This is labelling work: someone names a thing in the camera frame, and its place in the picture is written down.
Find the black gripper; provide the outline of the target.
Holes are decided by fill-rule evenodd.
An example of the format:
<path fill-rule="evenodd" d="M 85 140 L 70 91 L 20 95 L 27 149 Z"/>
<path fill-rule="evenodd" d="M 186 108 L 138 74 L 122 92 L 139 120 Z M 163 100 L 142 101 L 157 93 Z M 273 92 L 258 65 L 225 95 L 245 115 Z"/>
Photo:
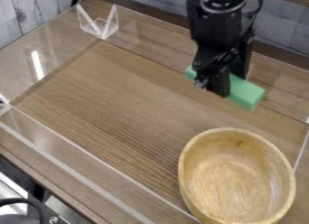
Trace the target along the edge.
<path fill-rule="evenodd" d="M 197 44 L 196 85 L 222 98 L 230 94 L 229 71 L 246 79 L 258 9 L 244 12 L 246 0 L 188 0 L 192 39 Z"/>

